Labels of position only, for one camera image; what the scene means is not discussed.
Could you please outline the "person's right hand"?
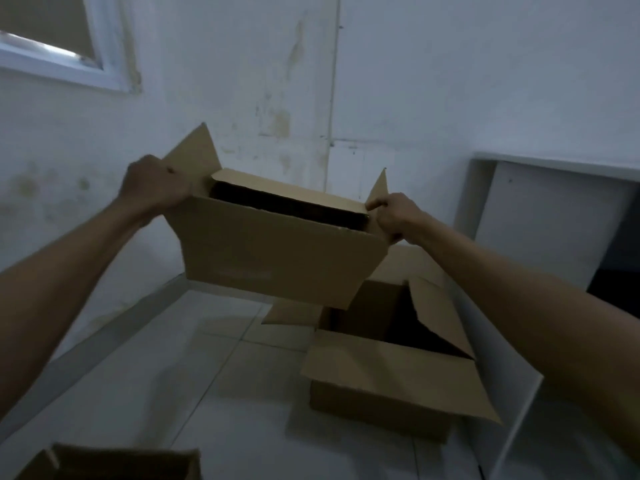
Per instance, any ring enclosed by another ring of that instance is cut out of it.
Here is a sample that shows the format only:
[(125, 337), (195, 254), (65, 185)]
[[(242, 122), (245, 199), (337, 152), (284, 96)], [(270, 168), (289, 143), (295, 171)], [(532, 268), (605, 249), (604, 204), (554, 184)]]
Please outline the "person's right hand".
[(395, 215), (403, 220), (403, 240), (425, 247), (433, 240), (433, 218), (404, 193), (390, 193), (370, 199), (365, 207), (376, 215)]

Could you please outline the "small cardboard box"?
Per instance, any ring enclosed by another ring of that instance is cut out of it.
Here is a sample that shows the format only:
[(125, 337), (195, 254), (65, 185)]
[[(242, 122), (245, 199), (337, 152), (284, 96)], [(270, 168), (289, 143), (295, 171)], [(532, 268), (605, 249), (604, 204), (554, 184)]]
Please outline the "small cardboard box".
[(165, 217), (192, 282), (345, 309), (388, 254), (363, 203), (222, 167), (204, 123), (163, 161), (191, 185)]

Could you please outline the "person's left forearm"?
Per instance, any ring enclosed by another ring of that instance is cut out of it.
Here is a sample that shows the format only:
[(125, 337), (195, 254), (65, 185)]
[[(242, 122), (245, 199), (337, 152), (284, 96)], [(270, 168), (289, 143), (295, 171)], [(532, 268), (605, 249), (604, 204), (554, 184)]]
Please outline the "person's left forearm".
[(0, 273), (0, 420), (25, 395), (120, 250), (153, 208), (116, 198)]

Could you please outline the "cardboard box with dark inside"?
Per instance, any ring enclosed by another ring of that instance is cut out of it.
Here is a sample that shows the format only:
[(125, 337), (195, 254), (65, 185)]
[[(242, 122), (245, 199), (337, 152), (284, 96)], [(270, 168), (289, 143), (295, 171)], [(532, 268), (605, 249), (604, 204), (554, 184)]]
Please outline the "cardboard box with dark inside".
[(198, 449), (96, 448), (53, 443), (14, 480), (204, 480)]

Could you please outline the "large open cardboard box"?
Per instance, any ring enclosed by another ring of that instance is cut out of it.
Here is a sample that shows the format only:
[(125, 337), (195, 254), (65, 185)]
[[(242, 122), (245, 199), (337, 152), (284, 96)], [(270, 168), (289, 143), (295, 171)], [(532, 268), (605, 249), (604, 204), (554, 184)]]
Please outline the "large open cardboard box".
[(345, 310), (279, 300), (263, 324), (312, 328), (311, 409), (445, 443), (459, 417), (501, 425), (445, 274), (396, 244)]

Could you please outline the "person's right forearm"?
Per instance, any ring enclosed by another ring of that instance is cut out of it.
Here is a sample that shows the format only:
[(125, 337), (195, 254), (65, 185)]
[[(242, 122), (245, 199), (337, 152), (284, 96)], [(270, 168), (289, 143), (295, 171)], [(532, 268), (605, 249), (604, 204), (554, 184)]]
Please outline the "person's right forearm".
[(640, 320), (436, 219), (423, 249), (533, 368), (640, 463)]

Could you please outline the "person's left hand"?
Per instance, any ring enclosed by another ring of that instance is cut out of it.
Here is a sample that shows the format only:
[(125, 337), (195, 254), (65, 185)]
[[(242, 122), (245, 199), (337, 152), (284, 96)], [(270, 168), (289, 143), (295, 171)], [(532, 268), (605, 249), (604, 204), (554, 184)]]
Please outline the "person's left hand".
[(145, 226), (190, 195), (187, 177), (158, 157), (144, 155), (128, 166), (113, 208), (126, 222)]

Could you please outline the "white window frame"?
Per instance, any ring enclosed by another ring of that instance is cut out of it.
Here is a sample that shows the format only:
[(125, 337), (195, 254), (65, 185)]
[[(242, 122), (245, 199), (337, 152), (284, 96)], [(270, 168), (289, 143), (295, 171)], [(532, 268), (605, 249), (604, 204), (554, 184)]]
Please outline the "white window frame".
[(0, 70), (141, 92), (131, 0), (0, 0)]

